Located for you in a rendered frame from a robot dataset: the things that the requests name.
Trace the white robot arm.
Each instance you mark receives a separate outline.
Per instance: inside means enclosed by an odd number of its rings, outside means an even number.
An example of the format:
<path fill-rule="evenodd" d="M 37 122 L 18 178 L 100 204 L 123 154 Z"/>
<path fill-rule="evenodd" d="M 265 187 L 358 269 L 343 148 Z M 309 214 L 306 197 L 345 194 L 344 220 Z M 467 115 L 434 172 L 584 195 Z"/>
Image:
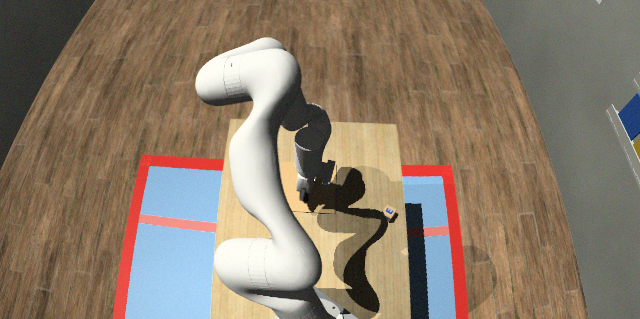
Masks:
<path fill-rule="evenodd" d="M 230 142 L 230 170 L 240 204 L 272 236 L 222 242 L 214 268 L 227 288 L 273 308 L 279 319 L 343 319 L 335 304 L 314 291 L 322 274 L 321 257 L 293 214 L 281 180 L 280 126 L 300 129 L 295 135 L 300 175 L 320 178 L 321 187 L 329 189 L 335 167 L 336 161 L 322 162 L 332 131 L 329 117 L 323 107 L 306 103 L 301 82 L 297 60 L 268 37 L 213 58 L 196 77 L 196 92 L 208 105 L 253 101 L 251 114 Z"/>

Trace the tan flat mat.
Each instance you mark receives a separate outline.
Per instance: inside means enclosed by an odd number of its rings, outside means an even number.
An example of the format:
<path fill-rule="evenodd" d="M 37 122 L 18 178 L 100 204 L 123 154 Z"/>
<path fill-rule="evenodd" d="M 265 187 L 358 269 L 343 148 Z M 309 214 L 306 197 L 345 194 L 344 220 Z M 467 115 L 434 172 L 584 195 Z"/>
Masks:
<path fill-rule="evenodd" d="M 293 212 L 335 214 L 336 165 L 329 189 L 321 187 L 322 179 L 314 179 L 314 189 L 308 202 L 299 201 L 299 192 L 296 191 L 297 175 L 295 162 L 282 161 L 282 183 L 291 210 Z"/>

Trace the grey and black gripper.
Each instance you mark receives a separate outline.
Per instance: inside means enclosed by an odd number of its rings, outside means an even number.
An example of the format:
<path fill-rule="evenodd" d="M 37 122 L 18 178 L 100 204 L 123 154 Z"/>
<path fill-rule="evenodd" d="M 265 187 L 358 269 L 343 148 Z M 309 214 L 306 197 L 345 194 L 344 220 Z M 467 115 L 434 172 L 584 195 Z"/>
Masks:
<path fill-rule="evenodd" d="M 299 195 L 300 196 L 300 199 L 299 199 L 300 201 L 305 202 L 305 201 L 309 200 L 308 194 L 311 191 L 314 179 L 315 179 L 315 177 L 303 177 L 303 176 L 298 174 L 298 176 L 297 176 L 297 184 L 296 184 L 296 191 L 301 193 Z M 301 190 L 301 188 L 302 188 L 302 190 Z"/>

